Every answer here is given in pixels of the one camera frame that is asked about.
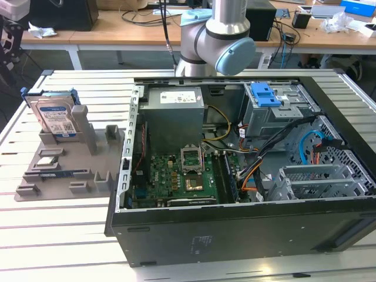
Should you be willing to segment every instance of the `laboratory floor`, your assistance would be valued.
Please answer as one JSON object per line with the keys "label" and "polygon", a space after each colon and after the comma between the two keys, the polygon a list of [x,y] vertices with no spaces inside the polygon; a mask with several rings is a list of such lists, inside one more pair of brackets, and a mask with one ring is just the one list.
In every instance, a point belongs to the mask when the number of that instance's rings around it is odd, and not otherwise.
{"label": "laboratory floor", "polygon": [[[256,54],[253,63],[249,68],[257,68],[261,54]],[[69,55],[65,51],[32,51],[31,57],[42,69],[71,70],[73,66]],[[13,72],[17,79],[14,88],[8,88],[0,81],[0,131],[6,125],[17,107],[22,102],[19,94],[21,87],[30,87],[41,74],[41,70],[26,55],[22,55],[21,61],[15,66]],[[115,51],[83,51],[80,53],[81,64],[84,69],[171,69],[172,60],[168,52],[145,52],[128,51],[123,52],[124,64],[117,63]],[[297,68],[299,62],[298,55],[293,54],[288,61],[286,68]],[[376,59],[368,56],[362,60],[363,77],[357,82],[358,85],[369,95],[374,92],[374,70],[376,69]],[[274,62],[270,68],[279,69],[280,63]]]}

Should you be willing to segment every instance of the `desk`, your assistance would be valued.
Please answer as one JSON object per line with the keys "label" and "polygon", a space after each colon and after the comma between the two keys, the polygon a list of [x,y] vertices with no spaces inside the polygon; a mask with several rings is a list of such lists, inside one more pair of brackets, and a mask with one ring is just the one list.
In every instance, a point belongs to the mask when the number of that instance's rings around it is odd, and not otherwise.
{"label": "desk", "polygon": [[[367,98],[356,85],[346,84],[344,76],[332,70],[248,70],[240,75],[297,73],[312,76],[333,101],[338,100],[337,96],[354,93],[361,99]],[[79,91],[80,101],[89,105],[88,119],[94,128],[115,123],[124,129],[129,114],[125,107],[129,100],[127,89],[133,84],[125,78],[148,76],[173,76],[173,72],[58,70],[46,79],[38,79],[34,87],[45,90],[74,87]],[[363,115],[374,115],[361,103],[348,109],[343,103],[339,107],[352,115],[356,110],[362,110]],[[0,281],[294,282],[291,273],[302,272],[312,275],[308,282],[369,282],[376,277],[376,231],[342,253],[130,268],[116,238],[103,234],[109,198],[14,201],[16,187],[38,147],[40,129],[23,102],[0,134]]]}
{"label": "desk", "polygon": [[[276,8],[295,10],[297,5],[271,1]],[[157,15],[137,16],[135,21],[157,19]],[[173,49],[180,50],[180,27],[171,19],[169,37]],[[282,22],[291,25],[292,19],[282,19]],[[361,33],[327,34],[320,29],[322,20],[311,19],[307,29],[299,29],[301,41],[294,47],[293,53],[321,53],[321,54],[356,54],[376,55],[376,38],[367,38]],[[24,33],[22,47],[24,49],[66,50],[69,52],[73,67],[81,70],[78,51],[116,51],[118,62],[122,62],[120,51],[167,51],[165,35],[161,26],[143,27],[125,22],[118,11],[99,11],[99,18],[90,32],[58,31],[58,36],[52,38],[33,38]],[[280,44],[280,37],[276,29],[272,29],[268,42],[256,42],[256,51],[261,52],[259,69],[268,68],[269,60]]]}
{"label": "desk", "polygon": [[[295,10],[298,5],[284,2],[270,1],[276,8]],[[291,25],[293,12],[290,12],[291,19],[282,19],[285,24]],[[348,14],[349,16],[362,21],[371,21],[372,18],[360,17]],[[355,54],[355,55],[376,55],[376,38],[368,38],[359,32],[349,33],[325,33],[320,28],[322,20],[310,19],[306,29],[298,29],[301,39],[294,47],[293,53],[320,53],[320,54]],[[279,32],[273,28],[270,40],[279,41]]]}

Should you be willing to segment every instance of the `wooden desk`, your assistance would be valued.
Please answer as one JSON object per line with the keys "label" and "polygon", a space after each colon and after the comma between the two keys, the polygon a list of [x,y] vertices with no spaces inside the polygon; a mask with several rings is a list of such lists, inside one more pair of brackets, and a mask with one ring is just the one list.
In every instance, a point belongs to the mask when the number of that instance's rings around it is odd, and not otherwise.
{"label": "wooden desk", "polygon": [[[271,1],[271,3],[276,8],[295,10],[297,7],[296,4],[285,2]],[[158,18],[158,15],[150,14],[137,16],[134,21],[150,21]],[[179,16],[174,19],[176,23],[180,23]],[[370,18],[362,17],[360,20],[370,21]],[[282,22],[289,25],[291,21],[292,19],[282,19]],[[179,51],[180,27],[171,19],[168,22],[173,49]],[[376,38],[366,38],[354,31],[327,34],[320,29],[321,22],[322,20],[311,19],[307,29],[299,29],[301,40],[294,47],[293,53],[376,55]],[[78,51],[116,51],[119,63],[123,62],[121,51],[166,51],[165,35],[161,26],[144,27],[125,22],[118,11],[99,11],[98,21],[90,32],[58,31],[58,34],[56,37],[38,39],[25,32],[22,47],[24,49],[66,50],[76,70],[82,69]],[[279,44],[280,36],[274,28],[268,42],[256,42],[256,51],[262,53],[258,68],[268,68],[269,60]]]}
{"label": "wooden desk", "polygon": [[[133,20],[139,22],[159,19],[159,15],[136,16]],[[180,50],[180,17],[167,20],[170,42],[174,51]],[[118,11],[100,11],[98,21],[90,32],[75,32],[70,38],[70,44],[76,45],[78,50],[104,51],[166,51],[166,40],[161,26],[138,26],[121,19]],[[256,42],[257,52],[273,53],[279,46],[279,39],[268,42]],[[122,62],[121,53],[117,52],[119,63]]]}
{"label": "wooden desk", "polygon": [[[270,1],[276,8],[285,8],[289,10],[295,10],[297,5]],[[362,21],[371,21],[372,18],[359,17],[357,15],[348,14],[353,18],[357,18]],[[292,18],[294,16],[293,12],[290,12],[291,19],[282,19],[281,21],[285,24],[291,25]],[[376,38],[368,38],[361,34],[360,32],[355,32],[350,30],[349,33],[338,32],[338,33],[325,33],[321,28],[320,24],[322,20],[310,19],[306,29],[297,29],[300,33],[301,39],[299,44],[295,47],[295,53],[313,53],[310,49],[321,49],[318,53],[347,53],[356,54],[363,53],[364,51],[375,51],[376,50]],[[277,29],[273,28],[270,35],[272,41],[279,40],[279,32]]]}

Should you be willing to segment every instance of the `label sticker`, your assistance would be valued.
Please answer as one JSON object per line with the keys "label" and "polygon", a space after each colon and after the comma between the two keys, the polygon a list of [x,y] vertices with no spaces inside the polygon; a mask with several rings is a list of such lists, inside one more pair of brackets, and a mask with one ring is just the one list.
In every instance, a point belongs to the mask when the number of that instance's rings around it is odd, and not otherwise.
{"label": "label sticker", "polygon": [[54,174],[54,173],[44,173],[44,174],[40,174],[39,176],[40,177],[55,177],[56,174]]}
{"label": "label sticker", "polygon": [[281,100],[287,100],[288,101],[288,97],[286,95],[276,96],[276,98],[279,101],[281,101]]}
{"label": "label sticker", "polygon": [[244,128],[239,129],[239,135],[241,138],[246,137],[246,130]]}
{"label": "label sticker", "polygon": [[213,236],[196,236],[192,238],[190,245],[191,254],[203,254],[207,253],[210,249],[210,245],[213,241]]}
{"label": "label sticker", "polygon": [[264,179],[262,179],[262,181],[272,181],[272,176],[271,176],[271,174],[267,174],[267,175],[265,175],[265,178]]}
{"label": "label sticker", "polygon": [[41,107],[39,110],[52,134],[61,137],[76,135],[73,123],[66,117],[68,112],[65,107]]}
{"label": "label sticker", "polygon": [[257,191],[257,193],[256,193],[256,199],[259,200],[259,202],[264,201],[264,197],[259,193],[259,191]]}
{"label": "label sticker", "polygon": [[161,104],[171,103],[196,103],[194,91],[169,91],[160,94]]}

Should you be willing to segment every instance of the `motherboard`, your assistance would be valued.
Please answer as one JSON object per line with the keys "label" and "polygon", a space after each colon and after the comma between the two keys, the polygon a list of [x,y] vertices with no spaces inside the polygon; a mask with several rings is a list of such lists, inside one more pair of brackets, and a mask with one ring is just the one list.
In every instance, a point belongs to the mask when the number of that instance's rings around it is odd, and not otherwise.
{"label": "motherboard", "polygon": [[[221,163],[222,158],[226,158],[227,164]],[[197,202],[218,204],[222,202],[221,198],[227,197],[227,193],[219,189],[223,185],[223,174],[234,180],[239,170],[239,160],[235,154],[218,156],[200,153],[199,157],[195,152],[153,155],[150,181],[134,188],[133,208],[190,206]],[[230,192],[229,197],[233,200],[231,202],[235,202],[238,195]]]}

